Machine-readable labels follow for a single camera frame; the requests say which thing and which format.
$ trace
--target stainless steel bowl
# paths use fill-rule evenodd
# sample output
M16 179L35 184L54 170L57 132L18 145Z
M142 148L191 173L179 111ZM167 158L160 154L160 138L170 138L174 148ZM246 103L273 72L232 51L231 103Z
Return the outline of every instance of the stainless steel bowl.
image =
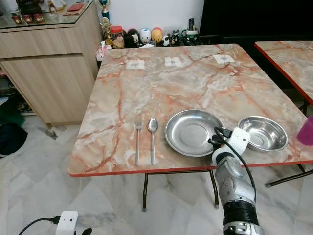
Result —
M248 147L254 150L279 151L288 144L285 130L275 121L261 116L249 116L239 121L238 127L251 134Z
M165 138L177 152L190 157L203 157L213 152L208 139L215 134L214 127L224 127L213 114L189 109L170 118L165 127Z

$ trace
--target purple cup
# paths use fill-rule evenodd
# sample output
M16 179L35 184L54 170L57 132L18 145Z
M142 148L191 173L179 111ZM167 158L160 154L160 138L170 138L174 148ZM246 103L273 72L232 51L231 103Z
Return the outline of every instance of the purple cup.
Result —
M305 145L313 145L313 116L309 116L299 131L297 138Z

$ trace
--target robotic arm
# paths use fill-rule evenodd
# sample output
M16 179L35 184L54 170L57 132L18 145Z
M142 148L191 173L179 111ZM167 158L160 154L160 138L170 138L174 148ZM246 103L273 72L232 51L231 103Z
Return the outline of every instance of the robotic arm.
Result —
M233 132L223 129L222 134L230 137L227 143L237 154L242 154L250 139L250 134L240 128ZM255 190L245 179L238 156L218 136L209 139L215 151L213 164L217 166L216 179L219 185L220 198L224 210L224 235L264 235L255 210Z

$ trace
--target fork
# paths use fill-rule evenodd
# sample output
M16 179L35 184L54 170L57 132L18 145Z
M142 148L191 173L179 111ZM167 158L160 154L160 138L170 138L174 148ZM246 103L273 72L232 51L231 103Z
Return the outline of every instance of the fork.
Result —
M142 129L141 122L136 122L136 130L137 130L137 148L136 148L136 159L135 165L139 165L139 134L140 130Z

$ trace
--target red table edge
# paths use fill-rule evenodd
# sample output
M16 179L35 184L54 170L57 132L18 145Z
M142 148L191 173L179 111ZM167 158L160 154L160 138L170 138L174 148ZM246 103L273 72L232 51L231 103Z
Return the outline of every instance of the red table edge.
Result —
M311 104L313 105L313 99L311 99L305 91L272 59L265 51L260 48L256 42L254 46L283 74L285 78L287 78L291 84L302 94L302 96Z
M260 163L251 164L248 167L265 167L265 166L284 166L284 165L297 165L297 164L313 164L313 160L298 161L298 162L288 162L288 163ZM198 171L198 170L211 170L216 169L215 166L203 166L203 167L188 167L188 168L169 168L169 169L149 169L149 170L130 170L130 171L116 171L107 173L91 173L91 174L70 174L67 169L67 173L74 178L77 177L92 177L92 176L106 176L106 175L126 175L126 174L145 174L145 173L162 173L167 172L179 172L181 171Z

